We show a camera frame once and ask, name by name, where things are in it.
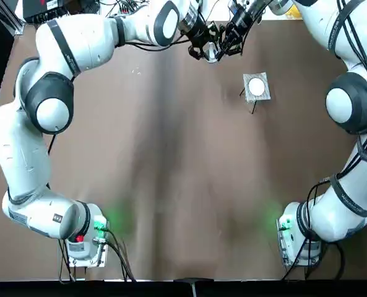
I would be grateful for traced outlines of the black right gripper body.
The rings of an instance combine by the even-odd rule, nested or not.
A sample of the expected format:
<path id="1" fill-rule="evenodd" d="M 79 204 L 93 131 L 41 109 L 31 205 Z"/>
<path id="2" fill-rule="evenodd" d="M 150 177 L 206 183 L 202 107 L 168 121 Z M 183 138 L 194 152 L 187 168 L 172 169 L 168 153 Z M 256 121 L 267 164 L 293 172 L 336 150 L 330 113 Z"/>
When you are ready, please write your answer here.
<path id="1" fill-rule="evenodd" d="M 231 20 L 237 30 L 249 30 L 254 23 L 254 17 L 242 7 L 237 8 Z"/>

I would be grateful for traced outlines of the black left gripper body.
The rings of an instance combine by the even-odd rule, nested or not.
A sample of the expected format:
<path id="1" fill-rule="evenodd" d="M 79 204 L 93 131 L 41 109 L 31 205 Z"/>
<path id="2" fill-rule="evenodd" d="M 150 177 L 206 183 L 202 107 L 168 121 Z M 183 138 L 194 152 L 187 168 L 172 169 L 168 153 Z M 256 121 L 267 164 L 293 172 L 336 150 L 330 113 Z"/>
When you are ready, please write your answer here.
<path id="1" fill-rule="evenodd" d="M 208 26 L 204 22 L 196 22 L 191 29 L 191 44 L 193 46 L 204 46 L 213 41 Z"/>

